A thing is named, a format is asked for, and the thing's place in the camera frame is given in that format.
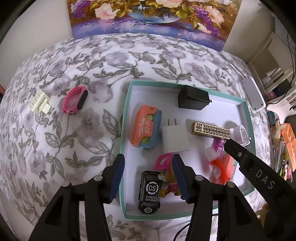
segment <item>barcode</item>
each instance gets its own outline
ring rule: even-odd
[[[222,148],[221,147],[218,147],[218,150],[217,150],[218,156],[220,155],[221,151],[222,151]]]

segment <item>black box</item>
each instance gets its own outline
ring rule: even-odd
[[[210,102],[207,91],[185,85],[178,95],[179,108],[202,110]]]

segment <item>painting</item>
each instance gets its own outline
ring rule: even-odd
[[[160,34],[221,51],[242,0],[67,0],[73,36]]]

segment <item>white charger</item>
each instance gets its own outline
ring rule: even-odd
[[[163,153],[188,151],[189,139],[185,125],[177,125],[175,119],[175,125],[170,125],[170,119],[168,119],[168,125],[161,129],[161,139],[163,142]]]

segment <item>toy foot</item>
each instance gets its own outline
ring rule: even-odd
[[[160,191],[159,191],[159,196],[161,196],[161,197],[166,197],[169,193],[170,193],[170,191],[167,191],[167,190],[160,190]]]

